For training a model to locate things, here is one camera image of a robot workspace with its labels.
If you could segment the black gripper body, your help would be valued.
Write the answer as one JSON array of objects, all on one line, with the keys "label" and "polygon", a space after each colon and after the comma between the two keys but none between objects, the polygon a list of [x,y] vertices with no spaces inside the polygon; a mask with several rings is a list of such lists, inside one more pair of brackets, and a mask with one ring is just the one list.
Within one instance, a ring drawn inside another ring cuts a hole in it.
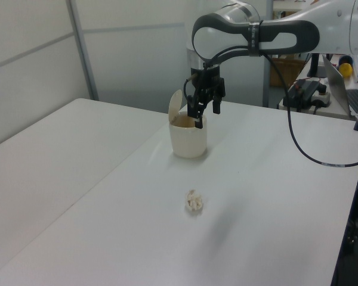
[{"label": "black gripper body", "polygon": [[192,79],[192,85],[201,93],[203,91],[216,91],[225,93],[224,79],[220,76],[220,66],[212,66],[206,70],[190,68],[191,75],[196,74]]}]

